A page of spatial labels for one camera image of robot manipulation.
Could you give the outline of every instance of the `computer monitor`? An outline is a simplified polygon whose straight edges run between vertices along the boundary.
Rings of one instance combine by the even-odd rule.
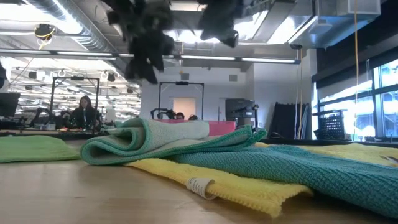
[[[15,116],[20,96],[20,93],[0,93],[0,116]]]
[[[254,100],[227,99],[225,100],[226,118],[255,118]]]

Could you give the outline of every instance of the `doorway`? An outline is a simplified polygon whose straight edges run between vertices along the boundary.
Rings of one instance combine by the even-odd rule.
[[[173,110],[176,113],[183,113],[187,120],[189,116],[196,115],[196,98],[175,97],[173,99]]]

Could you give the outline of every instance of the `pink box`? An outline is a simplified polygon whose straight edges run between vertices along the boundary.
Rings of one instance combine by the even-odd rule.
[[[178,124],[189,122],[185,120],[157,120],[163,123]],[[207,121],[209,123],[209,136],[220,136],[235,131],[234,121]]]

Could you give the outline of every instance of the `table surface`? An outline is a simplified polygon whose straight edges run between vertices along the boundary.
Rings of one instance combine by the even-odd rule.
[[[83,161],[0,164],[0,223],[396,223],[336,200],[298,196],[275,220],[233,202],[207,201],[132,167]]]

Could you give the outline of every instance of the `yellow towel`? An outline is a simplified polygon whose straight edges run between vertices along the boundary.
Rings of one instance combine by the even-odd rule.
[[[258,142],[256,146],[268,147],[269,145]],[[323,154],[328,156],[337,156],[345,159],[353,159],[357,161],[370,162],[374,164],[380,164],[385,166],[398,166],[382,157],[392,156],[398,158],[398,149],[377,147],[377,146],[364,146],[358,143],[352,143],[341,146],[298,146],[302,149],[311,151],[317,154]]]
[[[282,203],[288,198],[301,192],[312,195],[312,191],[304,185],[238,177],[223,171],[164,159],[143,159],[127,166],[137,167],[184,185],[192,177],[213,179],[214,183],[207,186],[206,193],[268,213],[272,218],[280,215]]]

